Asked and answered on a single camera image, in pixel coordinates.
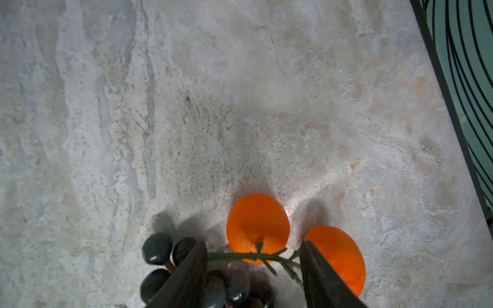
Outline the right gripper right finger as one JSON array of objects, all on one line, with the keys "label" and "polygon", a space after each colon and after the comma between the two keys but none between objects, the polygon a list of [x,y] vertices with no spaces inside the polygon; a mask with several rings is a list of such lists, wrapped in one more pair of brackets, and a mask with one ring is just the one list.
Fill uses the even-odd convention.
[{"label": "right gripper right finger", "polygon": [[300,247],[300,266],[308,307],[366,308],[311,241]]}]

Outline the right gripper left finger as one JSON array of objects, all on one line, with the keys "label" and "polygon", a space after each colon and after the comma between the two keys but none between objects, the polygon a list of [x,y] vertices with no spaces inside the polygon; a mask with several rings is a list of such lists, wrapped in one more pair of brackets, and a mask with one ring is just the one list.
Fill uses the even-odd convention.
[{"label": "right gripper left finger", "polygon": [[202,307],[206,277],[207,248],[200,241],[146,307]]}]

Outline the orange fake tangerine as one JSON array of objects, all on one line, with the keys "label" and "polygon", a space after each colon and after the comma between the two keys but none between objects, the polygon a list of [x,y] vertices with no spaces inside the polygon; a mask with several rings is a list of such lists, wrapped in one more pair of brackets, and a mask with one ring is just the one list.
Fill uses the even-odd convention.
[{"label": "orange fake tangerine", "polygon": [[272,255],[284,248],[290,237],[290,222],[284,207],[264,194],[245,196],[231,208],[227,220],[227,240],[237,254],[261,252]]},{"label": "orange fake tangerine", "polygon": [[343,230],[330,226],[313,227],[305,237],[311,241],[356,296],[361,296],[367,271],[358,245]]}]

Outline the dark fake grape bunch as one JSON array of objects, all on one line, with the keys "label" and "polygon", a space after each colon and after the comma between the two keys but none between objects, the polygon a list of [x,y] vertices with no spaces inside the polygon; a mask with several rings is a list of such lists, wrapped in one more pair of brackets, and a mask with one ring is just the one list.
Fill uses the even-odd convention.
[{"label": "dark fake grape bunch", "polygon": [[[198,241],[185,237],[173,244],[171,237],[159,232],[151,235],[142,246],[143,259],[156,265],[141,283],[140,295],[145,306],[181,265]],[[202,307],[273,307],[274,297],[269,286],[254,286],[242,270],[223,273],[207,272]]]}]

